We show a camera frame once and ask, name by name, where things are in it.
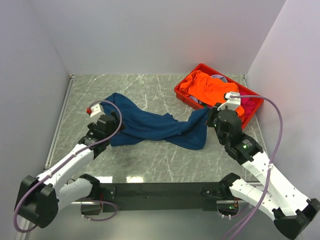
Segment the blue mickey t shirt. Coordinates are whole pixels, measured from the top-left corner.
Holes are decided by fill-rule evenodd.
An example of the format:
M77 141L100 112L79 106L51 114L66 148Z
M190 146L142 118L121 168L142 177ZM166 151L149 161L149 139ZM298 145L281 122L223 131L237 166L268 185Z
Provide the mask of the blue mickey t shirt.
M194 110L187 121L178 121L166 113L159 115L139 109L129 98L113 93L106 98L122 114L125 129L113 136L113 147L135 145L142 141L166 141L189 150L201 150L207 140L208 109Z

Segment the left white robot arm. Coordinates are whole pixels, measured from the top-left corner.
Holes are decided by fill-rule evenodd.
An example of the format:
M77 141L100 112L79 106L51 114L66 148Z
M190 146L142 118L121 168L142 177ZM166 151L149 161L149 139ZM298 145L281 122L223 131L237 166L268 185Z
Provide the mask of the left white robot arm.
M124 128L119 110L102 114L96 122L88 125L87 134L62 160L37 177L25 177L20 183L14 208L15 229L20 233L29 231L18 226L18 217L43 229L52 223L59 211L81 199L98 203L100 207L112 206L114 212L118 212L118 207L106 198L96 177L83 174L72 183L68 181L84 165L104 152L110 139Z

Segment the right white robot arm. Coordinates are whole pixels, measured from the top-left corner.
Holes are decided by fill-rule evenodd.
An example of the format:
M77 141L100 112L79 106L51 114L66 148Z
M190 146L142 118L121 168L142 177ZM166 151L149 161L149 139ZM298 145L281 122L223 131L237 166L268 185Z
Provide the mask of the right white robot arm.
M235 110L217 103L209 110L206 124L214 128L226 153L265 188L259 190L230 173L220 181L221 197L236 197L257 207L282 235L295 240L319 213L319 200L301 193L276 168L256 140L242 131L242 121Z

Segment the magenta t shirt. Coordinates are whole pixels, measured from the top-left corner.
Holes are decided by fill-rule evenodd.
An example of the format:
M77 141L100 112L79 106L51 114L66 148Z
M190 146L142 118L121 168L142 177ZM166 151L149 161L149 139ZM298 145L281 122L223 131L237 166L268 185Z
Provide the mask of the magenta t shirt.
M256 107L252 98L241 98L241 106L244 110L244 120L246 120Z

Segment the orange t shirt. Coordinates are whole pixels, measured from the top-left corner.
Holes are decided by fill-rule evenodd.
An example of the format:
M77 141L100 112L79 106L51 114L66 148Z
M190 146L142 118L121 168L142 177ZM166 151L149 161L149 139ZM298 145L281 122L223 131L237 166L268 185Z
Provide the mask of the orange t shirt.
M204 104L209 107L217 103L225 103L224 96L229 92L239 93L239 88L235 83L213 78L201 70L190 73L178 90L199 105Z

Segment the red plastic bin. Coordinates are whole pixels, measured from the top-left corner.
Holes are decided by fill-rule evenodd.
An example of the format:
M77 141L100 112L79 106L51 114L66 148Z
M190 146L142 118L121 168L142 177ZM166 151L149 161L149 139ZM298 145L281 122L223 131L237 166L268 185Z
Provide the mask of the red plastic bin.
M212 108L222 104L234 108L244 129L263 99L258 94L213 68L200 63L177 86L176 97L193 109Z

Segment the lavender t shirt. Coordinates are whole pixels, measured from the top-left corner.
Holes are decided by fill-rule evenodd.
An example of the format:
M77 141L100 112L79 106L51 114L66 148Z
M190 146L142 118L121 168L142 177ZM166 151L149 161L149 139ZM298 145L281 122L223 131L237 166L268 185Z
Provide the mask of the lavender t shirt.
M213 79L219 79L224 83L228 82L227 78L225 76L223 76L223 75L220 75L220 74L213 74L210 77L213 78Z

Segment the black base beam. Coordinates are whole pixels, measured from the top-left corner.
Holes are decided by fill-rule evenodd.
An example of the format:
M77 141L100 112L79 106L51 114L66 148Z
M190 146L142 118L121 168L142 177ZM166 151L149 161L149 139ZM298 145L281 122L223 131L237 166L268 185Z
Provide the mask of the black base beam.
M102 183L103 199L119 211L216 211L230 196L218 182Z

